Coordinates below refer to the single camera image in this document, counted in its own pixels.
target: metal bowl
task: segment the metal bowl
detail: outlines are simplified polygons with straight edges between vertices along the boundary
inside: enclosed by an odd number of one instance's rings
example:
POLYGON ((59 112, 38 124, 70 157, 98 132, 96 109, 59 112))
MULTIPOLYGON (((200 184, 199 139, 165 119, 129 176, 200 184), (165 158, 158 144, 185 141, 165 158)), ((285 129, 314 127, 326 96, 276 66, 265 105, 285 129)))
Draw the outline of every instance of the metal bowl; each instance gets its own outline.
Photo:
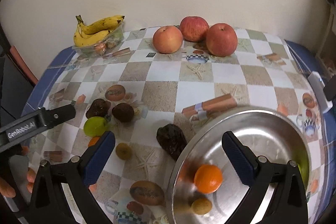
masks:
MULTIPOLYGON (((245 196, 248 186, 241 183, 221 145, 223 133, 229 130, 243 145, 250 147, 256 156, 263 155, 269 161, 281 164, 295 160, 307 189, 310 154, 297 126, 271 109, 237 107, 205 125, 177 160, 167 194, 167 211, 171 224, 225 223, 245 196), (201 194, 193 184, 196 170, 202 164, 213 164, 222 170, 224 181, 213 194, 201 194), (191 204, 202 197, 212 202, 212 210, 200 216, 192 212, 191 204)), ((268 187, 251 223, 262 220, 275 186, 270 184, 268 187)))

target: small dark square print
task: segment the small dark square print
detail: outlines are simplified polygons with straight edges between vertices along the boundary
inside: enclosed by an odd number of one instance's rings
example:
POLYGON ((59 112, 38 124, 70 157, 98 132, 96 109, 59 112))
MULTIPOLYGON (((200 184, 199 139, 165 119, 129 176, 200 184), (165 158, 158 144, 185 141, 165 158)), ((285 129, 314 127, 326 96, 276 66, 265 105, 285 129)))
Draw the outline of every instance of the small dark square print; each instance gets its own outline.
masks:
POLYGON ((149 54, 147 54, 147 56, 146 56, 146 57, 154 57, 154 56, 155 56, 155 54, 156 54, 156 52, 150 52, 149 54))

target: blue gripper pad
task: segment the blue gripper pad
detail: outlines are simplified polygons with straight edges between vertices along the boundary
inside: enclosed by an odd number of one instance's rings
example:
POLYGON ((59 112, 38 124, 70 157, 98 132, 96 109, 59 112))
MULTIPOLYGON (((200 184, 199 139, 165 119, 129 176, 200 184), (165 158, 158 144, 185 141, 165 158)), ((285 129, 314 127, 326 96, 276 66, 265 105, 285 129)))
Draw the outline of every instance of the blue gripper pad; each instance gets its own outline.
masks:
POLYGON ((233 168, 235 169, 239 179, 245 185, 252 186, 254 183, 253 166, 243 154, 244 147, 241 142, 233 135, 231 137, 229 132, 225 132, 222 136, 222 147, 227 157, 229 158, 233 168), (238 141, 240 146, 233 140, 233 137, 238 141))
POLYGON ((90 149, 95 150, 95 153, 91 156, 88 163, 83 168, 83 183, 87 187, 97 182, 116 144, 116 138, 111 131, 105 131, 101 138, 103 137, 105 139, 102 142, 100 142, 99 139, 95 145, 90 146, 86 150, 86 152, 89 152, 90 149))

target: red apple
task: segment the red apple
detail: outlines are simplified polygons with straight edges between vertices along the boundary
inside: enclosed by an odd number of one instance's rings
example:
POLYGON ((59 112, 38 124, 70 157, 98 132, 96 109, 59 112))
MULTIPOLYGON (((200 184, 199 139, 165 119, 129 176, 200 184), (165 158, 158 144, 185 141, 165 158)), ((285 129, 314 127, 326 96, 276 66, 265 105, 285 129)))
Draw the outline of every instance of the red apple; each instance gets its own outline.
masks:
POLYGON ((175 26, 166 26, 158 29, 153 36, 153 46, 159 52, 170 54, 181 48, 182 33, 175 26))
POLYGON ((229 56, 238 46, 235 30, 226 23, 217 23, 208 30, 205 40, 209 52, 215 56, 229 56))
POLYGON ((185 17, 180 23, 180 31, 185 40, 199 42, 205 39, 209 24, 201 17, 185 17))

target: metal bowl rim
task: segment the metal bowl rim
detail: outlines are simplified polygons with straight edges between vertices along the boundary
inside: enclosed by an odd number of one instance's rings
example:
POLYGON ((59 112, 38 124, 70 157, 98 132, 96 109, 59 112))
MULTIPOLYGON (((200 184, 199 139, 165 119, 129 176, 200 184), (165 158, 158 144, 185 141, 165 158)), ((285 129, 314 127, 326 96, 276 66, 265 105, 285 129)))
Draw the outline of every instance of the metal bowl rim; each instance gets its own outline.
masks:
POLYGON ((294 124, 293 121, 290 120, 288 117, 286 117, 283 114, 281 114, 281 113, 279 113, 279 112, 277 112, 273 109, 270 109, 270 108, 256 108, 256 107, 251 107, 251 106, 236 107, 236 108, 233 108, 231 110, 228 110, 227 112, 223 113, 219 117, 215 118, 214 120, 212 120, 209 123, 207 123, 206 125, 204 125, 198 131, 198 133, 196 133, 196 135, 190 140, 190 142, 187 144, 187 146, 184 148, 181 155, 177 159, 176 164, 173 168, 173 171, 170 175, 168 188, 167 188, 167 198, 166 198, 166 200, 167 200, 167 204, 168 204, 167 215, 168 215, 169 223, 176 224, 175 216, 174 216, 174 213, 173 213, 173 206, 174 206, 173 195, 175 193, 176 179, 177 179, 177 177, 180 173, 181 167, 182 167, 185 159, 189 155, 192 148, 202 139, 202 137, 206 133, 208 133, 212 128, 214 128, 219 123, 221 123, 221 122, 223 122, 223 121, 225 121, 225 120, 227 120, 231 117, 234 117, 236 115, 249 113, 249 112, 262 112, 262 113, 267 113, 267 114, 277 116, 278 118, 281 118, 284 121, 288 122, 295 129, 296 133, 300 136, 300 138, 301 138, 301 140, 302 140, 302 142, 305 146, 305 149, 307 151, 308 165, 309 165, 309 173, 308 173, 308 180, 307 181, 309 183, 310 173, 311 173, 310 151, 309 151, 307 140, 302 137, 302 133, 299 130, 298 126, 296 124, 294 124))

